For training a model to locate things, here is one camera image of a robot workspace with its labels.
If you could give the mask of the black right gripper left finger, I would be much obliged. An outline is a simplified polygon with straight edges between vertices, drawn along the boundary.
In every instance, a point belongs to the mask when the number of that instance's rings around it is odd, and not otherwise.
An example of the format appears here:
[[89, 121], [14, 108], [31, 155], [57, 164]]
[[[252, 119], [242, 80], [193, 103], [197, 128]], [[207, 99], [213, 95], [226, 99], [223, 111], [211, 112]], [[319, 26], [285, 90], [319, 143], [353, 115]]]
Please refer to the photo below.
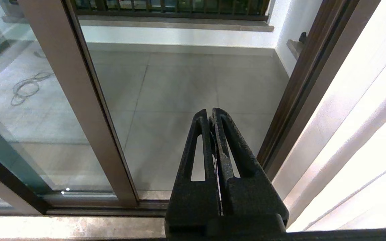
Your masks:
[[[205, 180], [192, 181], [197, 138], [202, 136]], [[192, 119], [165, 215], [167, 236], [205, 236], [208, 223], [220, 215], [218, 181], [207, 111]]]

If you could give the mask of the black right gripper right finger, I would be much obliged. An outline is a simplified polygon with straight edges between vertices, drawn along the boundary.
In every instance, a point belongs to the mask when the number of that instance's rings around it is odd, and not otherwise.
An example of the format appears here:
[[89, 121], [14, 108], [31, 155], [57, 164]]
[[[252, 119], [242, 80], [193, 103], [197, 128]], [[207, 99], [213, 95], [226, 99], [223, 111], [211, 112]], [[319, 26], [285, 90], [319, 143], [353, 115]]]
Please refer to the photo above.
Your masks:
[[288, 209], [227, 111], [213, 109], [212, 128], [223, 214], [285, 229]]

